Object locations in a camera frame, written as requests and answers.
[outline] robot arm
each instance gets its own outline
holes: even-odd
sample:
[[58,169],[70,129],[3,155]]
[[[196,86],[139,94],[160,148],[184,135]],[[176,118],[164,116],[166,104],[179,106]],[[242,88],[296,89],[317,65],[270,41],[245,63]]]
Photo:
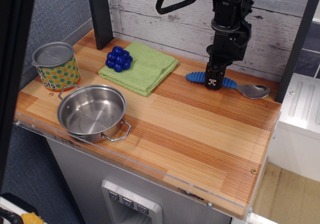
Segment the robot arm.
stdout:
[[[160,14],[172,12],[190,5],[196,0],[161,8],[164,0],[158,0],[156,9]],[[215,30],[213,44],[206,49],[209,62],[205,70],[204,85],[209,89],[222,87],[227,66],[234,61],[242,61],[251,38],[251,24],[245,17],[252,12],[252,0],[212,0],[214,18],[211,27]]]

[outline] white wood panel wall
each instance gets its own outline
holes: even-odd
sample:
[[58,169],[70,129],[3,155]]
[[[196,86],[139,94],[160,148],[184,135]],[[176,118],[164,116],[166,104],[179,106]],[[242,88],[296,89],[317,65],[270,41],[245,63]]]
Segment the white wood panel wall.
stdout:
[[[183,0],[165,0],[163,7]],[[308,0],[254,0],[252,37],[243,61],[228,69],[279,82],[286,67]],[[151,48],[208,62],[215,35],[212,0],[160,15],[157,0],[109,0],[113,35]]]

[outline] gray base cabinet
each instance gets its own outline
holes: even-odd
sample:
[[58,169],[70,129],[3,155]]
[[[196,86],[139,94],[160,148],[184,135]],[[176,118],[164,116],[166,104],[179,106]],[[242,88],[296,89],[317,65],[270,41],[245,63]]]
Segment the gray base cabinet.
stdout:
[[74,146],[47,141],[86,224],[231,222],[224,213]]

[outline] black metal frame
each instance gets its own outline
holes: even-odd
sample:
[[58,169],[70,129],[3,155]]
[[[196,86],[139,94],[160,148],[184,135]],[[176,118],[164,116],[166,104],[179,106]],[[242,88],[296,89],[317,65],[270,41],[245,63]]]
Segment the black metal frame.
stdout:
[[113,38],[108,0],[89,0],[96,48],[101,50]]
[[307,37],[312,19],[314,18],[318,3],[319,3],[319,0],[308,0],[306,4],[303,17],[294,40],[288,62],[285,66],[285,70],[280,82],[279,90],[275,97],[276,102],[282,103],[284,101],[292,75],[294,74],[294,71],[296,68],[296,64],[297,64],[300,52],[304,45],[305,39]]
[[0,190],[34,0],[0,0]]

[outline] screw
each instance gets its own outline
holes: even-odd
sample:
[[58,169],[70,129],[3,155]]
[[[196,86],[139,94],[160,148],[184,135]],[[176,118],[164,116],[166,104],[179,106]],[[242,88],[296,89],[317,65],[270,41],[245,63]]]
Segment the screw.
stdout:
[[17,122],[14,123],[14,125],[15,125],[16,127],[18,127],[18,126],[20,125],[20,123],[21,123],[21,121],[18,120]]

